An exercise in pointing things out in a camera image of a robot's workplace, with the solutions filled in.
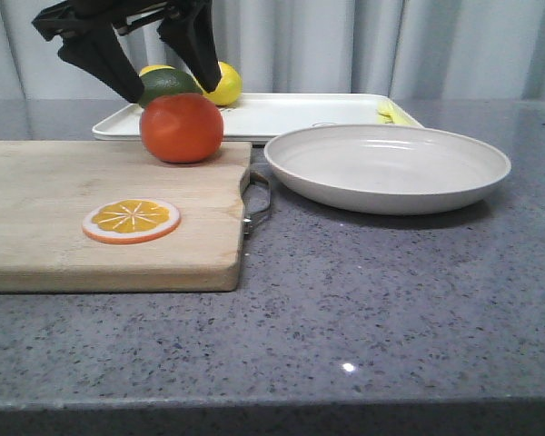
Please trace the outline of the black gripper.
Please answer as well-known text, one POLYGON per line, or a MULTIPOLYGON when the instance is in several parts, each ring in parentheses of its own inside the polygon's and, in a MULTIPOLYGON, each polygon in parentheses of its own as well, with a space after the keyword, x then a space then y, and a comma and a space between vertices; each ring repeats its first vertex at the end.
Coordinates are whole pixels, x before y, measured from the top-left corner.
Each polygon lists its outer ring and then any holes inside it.
POLYGON ((213 39, 212 1, 63 1, 43 9, 32 25, 46 40, 63 39, 59 57, 94 76, 123 99, 144 92, 138 73, 119 44, 144 25, 163 20, 157 32, 190 69, 202 89, 222 79, 213 39))

